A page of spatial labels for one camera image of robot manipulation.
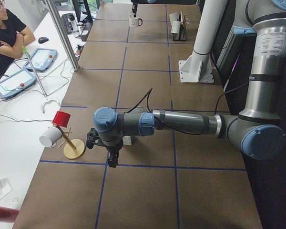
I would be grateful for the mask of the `white enamel mug black handle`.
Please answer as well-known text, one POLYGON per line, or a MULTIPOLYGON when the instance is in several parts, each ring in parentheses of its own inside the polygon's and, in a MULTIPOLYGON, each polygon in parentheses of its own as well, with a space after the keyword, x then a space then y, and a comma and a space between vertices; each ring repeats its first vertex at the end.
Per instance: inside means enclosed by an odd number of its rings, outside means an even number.
POLYGON ((129 26, 131 28, 137 28, 142 26, 143 20, 139 17, 138 14, 130 14, 129 15, 129 26))

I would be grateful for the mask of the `white cup on stand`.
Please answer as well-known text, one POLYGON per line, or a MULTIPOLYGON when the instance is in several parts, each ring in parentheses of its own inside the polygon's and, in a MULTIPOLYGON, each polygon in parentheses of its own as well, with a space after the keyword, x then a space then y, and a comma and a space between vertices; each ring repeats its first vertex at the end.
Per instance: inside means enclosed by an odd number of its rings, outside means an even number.
POLYGON ((55 147, 57 145, 57 141, 61 138, 61 131, 52 126, 39 137, 39 141, 44 147, 55 147))

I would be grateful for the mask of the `wooden mug tree stand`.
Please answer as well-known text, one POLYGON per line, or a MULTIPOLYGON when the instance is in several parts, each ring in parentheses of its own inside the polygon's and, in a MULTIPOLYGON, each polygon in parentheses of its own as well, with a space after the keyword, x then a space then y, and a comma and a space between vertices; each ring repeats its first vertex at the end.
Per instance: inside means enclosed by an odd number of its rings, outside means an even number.
POLYGON ((53 126, 61 132, 63 141, 57 147, 63 147, 64 156, 70 160, 75 160, 82 156, 86 149, 85 143, 80 139, 71 140, 69 138, 72 133, 72 128, 70 127, 68 131, 63 131, 60 126, 53 126))

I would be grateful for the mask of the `white mug on rack rear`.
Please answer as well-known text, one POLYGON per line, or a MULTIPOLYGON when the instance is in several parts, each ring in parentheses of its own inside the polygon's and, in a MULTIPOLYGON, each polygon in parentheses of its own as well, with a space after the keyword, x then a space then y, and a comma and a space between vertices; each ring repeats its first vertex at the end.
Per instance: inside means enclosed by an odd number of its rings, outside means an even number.
POLYGON ((173 23, 173 21, 178 21, 178 18, 179 18, 179 14, 177 12, 169 14, 169 19, 170 19, 171 24, 173 23))

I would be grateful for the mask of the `white mug on rack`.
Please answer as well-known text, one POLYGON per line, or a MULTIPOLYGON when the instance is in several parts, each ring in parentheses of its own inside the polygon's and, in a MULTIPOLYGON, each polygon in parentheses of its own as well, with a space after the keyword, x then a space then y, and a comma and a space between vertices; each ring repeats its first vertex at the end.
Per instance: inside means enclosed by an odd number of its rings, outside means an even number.
POLYGON ((177 12, 169 14, 169 19, 170 19, 171 24, 173 23, 173 21, 178 21, 178 18, 179 18, 179 14, 177 12))
POLYGON ((180 33, 181 22, 180 21, 173 21, 171 27, 172 34, 179 34, 180 33))

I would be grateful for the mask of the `black monitor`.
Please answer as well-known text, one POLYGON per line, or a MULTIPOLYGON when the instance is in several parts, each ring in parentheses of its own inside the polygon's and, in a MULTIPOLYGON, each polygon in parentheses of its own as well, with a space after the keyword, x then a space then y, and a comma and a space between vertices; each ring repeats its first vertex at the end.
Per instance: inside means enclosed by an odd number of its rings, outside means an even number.
POLYGON ((77 22, 93 23, 90 7, 87 0, 72 0, 77 22))

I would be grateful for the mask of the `black box white label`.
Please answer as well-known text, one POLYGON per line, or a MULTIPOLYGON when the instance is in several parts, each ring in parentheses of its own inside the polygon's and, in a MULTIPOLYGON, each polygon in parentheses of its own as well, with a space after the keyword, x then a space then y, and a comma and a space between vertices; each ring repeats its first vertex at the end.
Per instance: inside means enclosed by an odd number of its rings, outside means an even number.
POLYGON ((83 42, 87 41, 87 38, 89 36, 89 33, 91 31, 93 23, 92 22, 86 22, 85 24, 81 25, 80 28, 80 38, 83 42))

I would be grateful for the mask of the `clear water bottle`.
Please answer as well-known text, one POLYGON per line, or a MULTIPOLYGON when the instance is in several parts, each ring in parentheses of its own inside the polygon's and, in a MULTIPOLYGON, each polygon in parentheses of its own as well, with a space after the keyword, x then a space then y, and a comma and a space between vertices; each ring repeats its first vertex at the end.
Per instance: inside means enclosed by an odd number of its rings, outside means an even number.
POLYGON ((71 23, 72 33, 73 33, 74 37, 79 38, 80 34, 79 34, 77 22, 75 20, 75 16, 73 14, 69 15, 69 21, 71 23))

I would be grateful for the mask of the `black keyboard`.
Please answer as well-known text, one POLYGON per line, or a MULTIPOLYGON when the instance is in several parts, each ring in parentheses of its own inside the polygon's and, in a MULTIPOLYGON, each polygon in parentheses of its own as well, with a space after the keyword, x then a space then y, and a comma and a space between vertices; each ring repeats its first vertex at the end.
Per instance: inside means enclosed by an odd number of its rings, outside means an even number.
POLYGON ((74 15, 72 13, 66 13, 61 16, 61 21, 67 34, 71 34, 73 32, 70 19, 74 19, 74 15))

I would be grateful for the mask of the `white curved plastic part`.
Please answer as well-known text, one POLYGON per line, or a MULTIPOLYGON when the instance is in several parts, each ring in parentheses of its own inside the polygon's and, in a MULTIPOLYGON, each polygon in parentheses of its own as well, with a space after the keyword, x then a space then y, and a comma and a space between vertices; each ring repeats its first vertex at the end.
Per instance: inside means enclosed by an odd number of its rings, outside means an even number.
POLYGON ((46 101, 44 103, 41 104, 41 111, 44 114, 45 113, 45 106, 51 103, 55 103, 58 106, 61 106, 61 102, 60 100, 58 100, 57 98, 46 98, 46 101))

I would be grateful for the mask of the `black computer mouse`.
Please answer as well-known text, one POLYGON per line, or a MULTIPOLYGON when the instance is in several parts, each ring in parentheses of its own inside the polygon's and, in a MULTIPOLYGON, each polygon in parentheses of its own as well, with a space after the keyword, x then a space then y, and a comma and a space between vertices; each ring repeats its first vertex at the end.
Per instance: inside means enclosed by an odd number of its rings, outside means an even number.
POLYGON ((38 43, 39 44, 43 44, 43 43, 45 43, 45 42, 47 42, 49 39, 47 38, 47 37, 40 37, 39 39, 38 39, 38 43))

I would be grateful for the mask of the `teach pendant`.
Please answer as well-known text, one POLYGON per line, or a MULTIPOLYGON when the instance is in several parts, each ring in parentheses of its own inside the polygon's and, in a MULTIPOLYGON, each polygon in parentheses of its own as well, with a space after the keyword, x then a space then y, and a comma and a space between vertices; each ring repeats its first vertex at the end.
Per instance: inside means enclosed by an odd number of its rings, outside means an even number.
POLYGON ((55 61, 58 55, 55 49, 37 48, 32 54, 29 54, 34 69, 37 72, 45 72, 55 61))
POLYGON ((37 78, 27 69, 22 69, 0 81, 0 97, 11 98, 31 87, 37 78))

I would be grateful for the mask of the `teach pendant near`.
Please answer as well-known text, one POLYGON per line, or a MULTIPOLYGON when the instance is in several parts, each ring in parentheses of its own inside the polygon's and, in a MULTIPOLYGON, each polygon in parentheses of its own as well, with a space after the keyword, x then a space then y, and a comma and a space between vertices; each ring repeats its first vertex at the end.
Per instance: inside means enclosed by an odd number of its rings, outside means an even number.
POLYGON ((22 69, 0 81, 0 97, 11 98, 31 87, 37 78, 27 69, 22 69))

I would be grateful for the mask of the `person in black shirt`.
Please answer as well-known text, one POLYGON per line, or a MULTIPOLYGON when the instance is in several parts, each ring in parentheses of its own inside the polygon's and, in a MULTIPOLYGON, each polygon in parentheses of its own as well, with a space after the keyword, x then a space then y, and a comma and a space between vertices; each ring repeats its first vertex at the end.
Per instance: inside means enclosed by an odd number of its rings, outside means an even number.
POLYGON ((33 32, 0 0, 0 75, 23 55, 23 47, 35 40, 33 32))

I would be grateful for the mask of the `aluminium frame post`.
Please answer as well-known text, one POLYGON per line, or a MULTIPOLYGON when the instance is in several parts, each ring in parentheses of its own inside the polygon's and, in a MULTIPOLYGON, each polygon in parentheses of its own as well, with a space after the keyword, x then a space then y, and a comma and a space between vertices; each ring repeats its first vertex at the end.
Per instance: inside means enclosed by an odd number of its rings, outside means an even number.
POLYGON ((69 58, 69 61, 72 64, 73 70, 76 72, 79 69, 79 64, 78 64, 78 61, 77 61, 75 54, 73 52, 73 48, 71 46, 70 40, 69 40, 68 35, 67 35, 65 28, 63 26, 63 23, 61 21, 61 17, 57 11, 55 1, 45 0, 45 4, 48 8, 48 11, 51 15, 53 22, 54 22, 55 28, 58 32, 58 35, 59 35, 60 40, 62 42, 62 45, 65 49, 67 57, 69 58))

